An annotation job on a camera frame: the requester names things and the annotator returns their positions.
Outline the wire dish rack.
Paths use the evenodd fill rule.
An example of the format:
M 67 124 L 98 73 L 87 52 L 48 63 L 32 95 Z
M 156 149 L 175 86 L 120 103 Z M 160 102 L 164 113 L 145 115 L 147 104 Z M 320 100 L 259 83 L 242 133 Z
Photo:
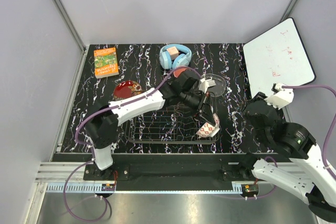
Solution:
M 207 94 L 213 114 L 218 115 L 216 97 Z M 206 122 L 198 119 L 195 114 L 191 108 L 179 103 L 139 115 L 125 122 L 122 127 L 125 130 L 125 138 L 131 143 L 189 145 L 215 143 L 219 139 L 219 132 L 207 138 L 196 135 Z

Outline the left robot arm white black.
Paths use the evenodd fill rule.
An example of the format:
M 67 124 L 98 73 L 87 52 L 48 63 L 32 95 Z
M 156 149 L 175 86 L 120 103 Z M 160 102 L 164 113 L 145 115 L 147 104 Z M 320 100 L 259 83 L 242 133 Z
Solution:
M 198 136 L 213 137 L 219 132 L 219 118 L 208 91 L 209 81 L 192 68 L 180 67 L 179 70 L 178 77 L 165 77 L 156 88 L 103 106 L 80 124 L 78 128 L 85 129 L 90 136 L 95 174 L 99 178 L 107 180 L 113 175 L 111 145 L 117 139 L 118 127 L 141 114 L 181 103 L 201 122 Z

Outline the brown patterned ceramic bowl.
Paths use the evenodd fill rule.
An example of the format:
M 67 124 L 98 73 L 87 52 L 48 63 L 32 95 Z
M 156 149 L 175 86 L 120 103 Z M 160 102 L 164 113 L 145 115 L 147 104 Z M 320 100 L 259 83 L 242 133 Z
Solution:
M 196 135 L 201 138 L 213 137 L 220 130 L 220 121 L 216 113 L 213 114 L 215 125 L 204 123 L 203 126 L 196 132 Z

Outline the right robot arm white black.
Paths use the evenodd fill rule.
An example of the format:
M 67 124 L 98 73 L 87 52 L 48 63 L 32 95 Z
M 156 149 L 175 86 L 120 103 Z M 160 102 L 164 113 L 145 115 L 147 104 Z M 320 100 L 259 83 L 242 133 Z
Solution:
M 239 163 L 239 176 L 270 182 L 302 200 L 319 218 L 335 222 L 335 178 L 323 163 L 321 148 L 304 126 L 278 115 L 278 110 L 292 101 L 292 90 L 281 90 L 269 97 L 258 92 L 248 101 L 243 114 L 260 143 L 299 166 L 308 178 L 296 177 L 251 153 Z

